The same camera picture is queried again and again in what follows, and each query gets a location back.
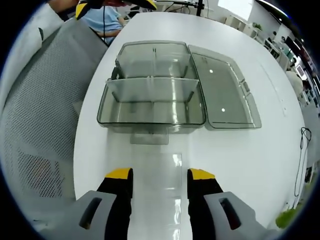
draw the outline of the green plant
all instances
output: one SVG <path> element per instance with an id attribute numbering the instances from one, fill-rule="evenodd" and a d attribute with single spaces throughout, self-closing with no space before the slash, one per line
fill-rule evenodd
<path id="1" fill-rule="evenodd" d="M 275 224 L 280 229 L 285 229 L 293 220 L 293 218 L 300 211 L 302 204 L 298 204 L 296 208 L 289 209 L 279 214 L 279 216 L 275 220 Z"/>
<path id="2" fill-rule="evenodd" d="M 252 23 L 252 27 L 254 27 L 256 29 L 260 29 L 262 31 L 262 26 L 256 22 Z"/>

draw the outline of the gray mesh chair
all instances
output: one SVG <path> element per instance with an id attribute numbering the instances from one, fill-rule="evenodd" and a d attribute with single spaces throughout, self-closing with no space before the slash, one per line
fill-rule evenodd
<path id="1" fill-rule="evenodd" d="M 43 42 L 6 99 L 0 119 L 1 167 L 34 225 L 48 226 L 75 201 L 79 115 L 74 104 L 83 101 L 106 50 L 89 27 L 71 19 Z"/>

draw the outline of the window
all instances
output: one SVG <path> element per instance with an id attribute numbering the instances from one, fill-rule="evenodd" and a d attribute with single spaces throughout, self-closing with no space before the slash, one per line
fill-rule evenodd
<path id="1" fill-rule="evenodd" d="M 218 6 L 233 14 L 248 20 L 252 10 L 253 0 L 219 0 Z"/>

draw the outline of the power cord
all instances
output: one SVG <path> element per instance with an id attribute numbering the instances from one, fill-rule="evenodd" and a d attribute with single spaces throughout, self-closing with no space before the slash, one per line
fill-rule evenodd
<path id="1" fill-rule="evenodd" d="M 306 160 L 306 154 L 307 154 L 308 146 L 309 146 L 309 143 L 310 143 L 311 138 L 312 138 L 312 132 L 310 131 L 309 128 L 302 127 L 302 128 L 300 129 L 300 131 L 301 131 L 300 157 L 299 157 L 298 171 L 297 171 L 297 173 L 296 173 L 295 183 L 294 183 L 294 196 L 295 196 L 295 197 L 298 197 L 299 194 L 300 194 L 301 181 L 302 181 L 302 178 L 303 178 L 303 171 L 301 171 L 300 185 L 299 185 L 299 189 L 298 189 L 298 193 L 297 193 L 297 181 L 298 181 L 299 169 L 300 169 L 300 165 L 301 165 L 302 150 L 304 149 L 304 136 L 305 136 L 305 138 L 306 138 L 306 148 L 305 148 L 304 155 L 303 155 L 302 167 L 304 167 L 304 165 L 305 165 L 305 160 Z"/>
<path id="2" fill-rule="evenodd" d="M 206 17 L 209 18 L 209 0 L 206 0 L 206 4 L 207 4 L 207 13 L 206 13 Z"/>
<path id="3" fill-rule="evenodd" d="M 106 42 L 106 23 L 105 23 L 106 6 L 103 6 L 103 40 Z"/>
<path id="4" fill-rule="evenodd" d="M 177 10 L 183 9 L 184 7 L 185 7 L 185 6 L 182 6 L 182 7 L 176 8 L 176 9 L 173 9 L 173 10 L 169 11 L 169 13 L 177 12 Z"/>
<path id="5" fill-rule="evenodd" d="M 168 6 L 165 10 L 164 10 L 164 12 L 166 12 L 169 8 L 171 8 L 173 5 L 174 5 L 175 3 L 172 3 L 170 6 Z"/>

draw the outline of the white tabletop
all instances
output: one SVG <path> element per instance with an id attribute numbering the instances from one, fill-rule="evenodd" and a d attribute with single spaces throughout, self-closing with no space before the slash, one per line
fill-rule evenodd
<path id="1" fill-rule="evenodd" d="M 254 96 L 262 128 L 208 131 L 203 127 L 188 135 L 170 135 L 166 146 L 132 146 L 127 134 L 101 127 L 97 122 L 98 108 L 119 50 L 124 43 L 146 40 L 182 41 L 233 58 Z M 215 174 L 221 188 L 253 208 L 257 221 L 267 227 L 285 204 L 295 199 L 303 126 L 301 109 L 286 74 L 258 42 L 206 18 L 169 12 L 140 13 L 106 51 L 87 90 L 74 146 L 75 195 L 78 199 L 87 191 L 96 190 L 114 168 L 130 167 L 136 151 L 180 154 L 182 171 L 196 168 Z M 299 170 L 301 174 L 304 171 L 305 166 Z M 180 236 L 191 239 L 184 178 Z"/>

